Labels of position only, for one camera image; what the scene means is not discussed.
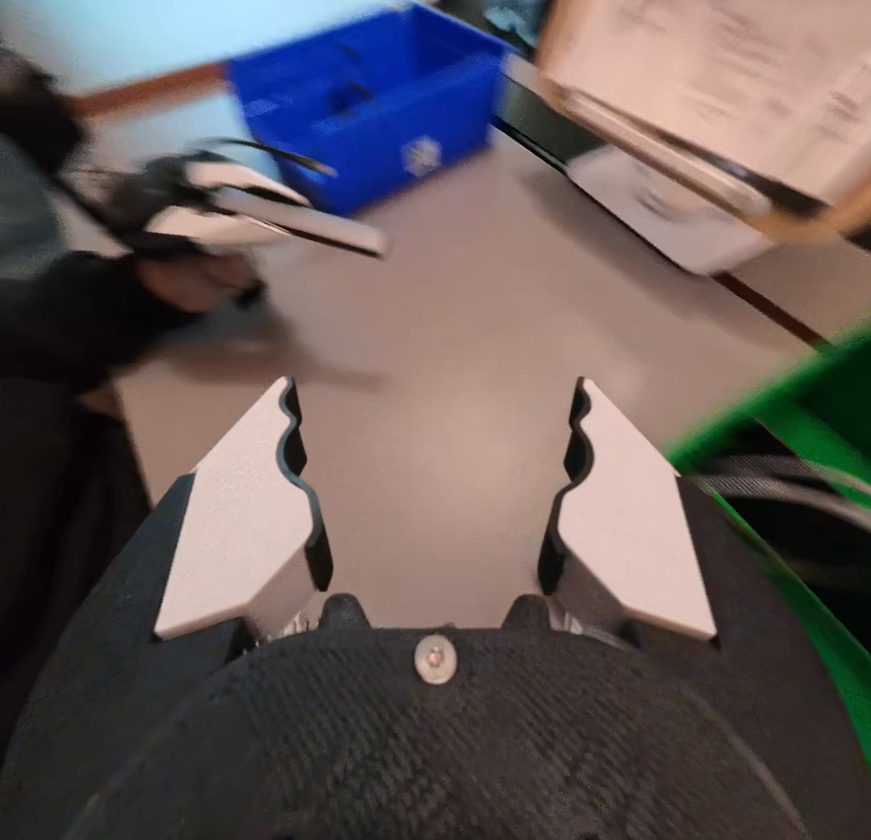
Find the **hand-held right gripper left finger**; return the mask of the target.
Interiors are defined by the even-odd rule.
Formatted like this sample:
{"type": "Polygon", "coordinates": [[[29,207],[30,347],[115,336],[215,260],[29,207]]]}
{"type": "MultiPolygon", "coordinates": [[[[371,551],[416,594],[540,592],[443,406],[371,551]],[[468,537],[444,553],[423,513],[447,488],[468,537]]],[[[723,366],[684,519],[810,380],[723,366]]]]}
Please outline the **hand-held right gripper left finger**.
{"type": "Polygon", "coordinates": [[[321,503],[303,479],[298,388],[278,378],[191,472],[156,617],[161,640],[240,620],[256,643],[308,631],[333,558],[321,503]]]}

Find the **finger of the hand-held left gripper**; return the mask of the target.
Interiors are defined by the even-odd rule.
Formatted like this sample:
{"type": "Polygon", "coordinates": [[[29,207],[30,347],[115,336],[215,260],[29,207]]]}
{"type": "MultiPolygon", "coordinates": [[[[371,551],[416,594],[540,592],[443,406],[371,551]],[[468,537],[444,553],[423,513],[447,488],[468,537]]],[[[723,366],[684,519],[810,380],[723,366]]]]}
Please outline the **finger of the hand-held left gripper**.
{"type": "Polygon", "coordinates": [[[312,203],[298,191],[237,162],[186,162],[184,173],[190,185],[200,190],[235,189],[256,195],[263,193],[271,201],[312,207],[312,203]]]}
{"type": "Polygon", "coordinates": [[[291,203],[277,193],[240,189],[207,192],[198,206],[168,206],[152,217],[145,232],[183,237],[207,249],[261,247],[296,238],[371,258],[383,258],[388,251],[387,237],[369,225],[291,203]]]}

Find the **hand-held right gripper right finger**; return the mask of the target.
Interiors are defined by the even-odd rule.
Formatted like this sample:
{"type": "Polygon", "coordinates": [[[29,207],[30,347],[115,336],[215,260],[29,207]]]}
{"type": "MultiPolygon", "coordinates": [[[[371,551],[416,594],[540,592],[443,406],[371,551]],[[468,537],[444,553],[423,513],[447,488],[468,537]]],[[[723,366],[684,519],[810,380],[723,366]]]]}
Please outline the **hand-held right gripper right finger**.
{"type": "Polygon", "coordinates": [[[715,638],[678,472],[590,378],[577,379],[568,423],[568,482],[538,558],[557,630],[609,641],[643,623],[715,638]]]}

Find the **blue plastic bin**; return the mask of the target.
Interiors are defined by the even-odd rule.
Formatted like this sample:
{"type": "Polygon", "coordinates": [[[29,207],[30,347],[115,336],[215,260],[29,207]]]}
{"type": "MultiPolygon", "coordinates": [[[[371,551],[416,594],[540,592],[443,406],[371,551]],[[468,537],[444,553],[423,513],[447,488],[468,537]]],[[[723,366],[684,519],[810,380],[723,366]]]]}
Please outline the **blue plastic bin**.
{"type": "Polygon", "coordinates": [[[273,157],[283,181],[346,215],[487,146],[513,52],[412,5],[227,60],[225,77],[254,141],[339,173],[273,157]]]}

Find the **green plastic bin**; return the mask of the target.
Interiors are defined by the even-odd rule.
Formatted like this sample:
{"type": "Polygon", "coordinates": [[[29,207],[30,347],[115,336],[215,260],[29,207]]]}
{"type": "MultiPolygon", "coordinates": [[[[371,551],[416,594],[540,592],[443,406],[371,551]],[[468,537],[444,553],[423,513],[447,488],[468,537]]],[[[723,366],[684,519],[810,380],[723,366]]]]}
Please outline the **green plastic bin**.
{"type": "Polygon", "coordinates": [[[870,751],[869,326],[698,426],[666,458],[723,507],[798,616],[870,751]]]}

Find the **person's left forearm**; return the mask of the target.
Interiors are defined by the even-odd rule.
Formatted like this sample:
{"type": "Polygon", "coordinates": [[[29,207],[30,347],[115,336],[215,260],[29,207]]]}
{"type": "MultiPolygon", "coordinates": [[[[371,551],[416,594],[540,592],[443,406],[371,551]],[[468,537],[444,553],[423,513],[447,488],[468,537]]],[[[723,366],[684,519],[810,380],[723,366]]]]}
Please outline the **person's left forearm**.
{"type": "Polygon", "coordinates": [[[141,264],[74,251],[40,278],[3,279],[1,377],[91,391],[200,318],[149,290],[141,264]]]}

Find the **grey desk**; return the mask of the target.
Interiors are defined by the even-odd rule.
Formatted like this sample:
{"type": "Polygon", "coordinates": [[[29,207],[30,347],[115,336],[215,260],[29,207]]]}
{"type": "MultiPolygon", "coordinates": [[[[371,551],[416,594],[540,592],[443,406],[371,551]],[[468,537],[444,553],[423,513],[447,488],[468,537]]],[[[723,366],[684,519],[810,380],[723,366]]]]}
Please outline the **grey desk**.
{"type": "Polygon", "coordinates": [[[667,449],[811,353],[498,130],[364,218],[385,260],[297,240],[253,250],[266,305],[219,313],[117,392],[156,502],[296,377],[332,589],[377,625],[494,626],[537,590],[579,376],[667,449]]]}

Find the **person's left hand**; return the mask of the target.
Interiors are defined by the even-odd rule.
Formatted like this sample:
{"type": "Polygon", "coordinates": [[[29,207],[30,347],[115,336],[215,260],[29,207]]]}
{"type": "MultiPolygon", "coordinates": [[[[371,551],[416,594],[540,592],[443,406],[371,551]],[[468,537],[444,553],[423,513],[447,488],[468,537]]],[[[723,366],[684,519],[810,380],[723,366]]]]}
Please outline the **person's left hand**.
{"type": "Polygon", "coordinates": [[[252,261],[240,253],[185,254],[166,260],[140,258],[136,273],[147,290],[181,312],[201,314],[258,281],[252,261]]]}

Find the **person's black clothing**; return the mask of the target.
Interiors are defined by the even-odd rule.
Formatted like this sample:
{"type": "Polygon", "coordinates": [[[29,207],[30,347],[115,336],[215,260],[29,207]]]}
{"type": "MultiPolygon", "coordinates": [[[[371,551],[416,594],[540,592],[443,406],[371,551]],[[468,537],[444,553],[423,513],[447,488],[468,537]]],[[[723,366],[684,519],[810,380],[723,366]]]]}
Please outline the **person's black clothing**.
{"type": "Polygon", "coordinates": [[[2,378],[2,738],[67,623],[150,509],[112,391],[75,397],[2,378]]]}

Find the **wooden document stand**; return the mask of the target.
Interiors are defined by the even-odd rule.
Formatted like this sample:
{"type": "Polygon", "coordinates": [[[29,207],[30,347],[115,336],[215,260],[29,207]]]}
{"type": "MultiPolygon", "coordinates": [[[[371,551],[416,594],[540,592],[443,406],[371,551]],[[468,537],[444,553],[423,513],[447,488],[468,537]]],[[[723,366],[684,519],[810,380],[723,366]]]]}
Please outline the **wooden document stand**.
{"type": "Polygon", "coordinates": [[[582,0],[544,0],[537,90],[603,142],[566,163],[582,193],[678,267],[712,277],[780,244],[820,243],[869,225],[869,171],[832,203],[691,145],[558,82],[582,0]]]}

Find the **printed instruction sheet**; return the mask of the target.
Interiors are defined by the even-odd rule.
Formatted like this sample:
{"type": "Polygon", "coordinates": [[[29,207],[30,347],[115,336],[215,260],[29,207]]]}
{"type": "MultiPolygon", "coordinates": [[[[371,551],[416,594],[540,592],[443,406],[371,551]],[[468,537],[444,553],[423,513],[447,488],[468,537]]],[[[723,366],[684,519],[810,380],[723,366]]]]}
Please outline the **printed instruction sheet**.
{"type": "Polygon", "coordinates": [[[832,203],[869,171],[870,0],[582,0],[558,82],[832,203]]]}

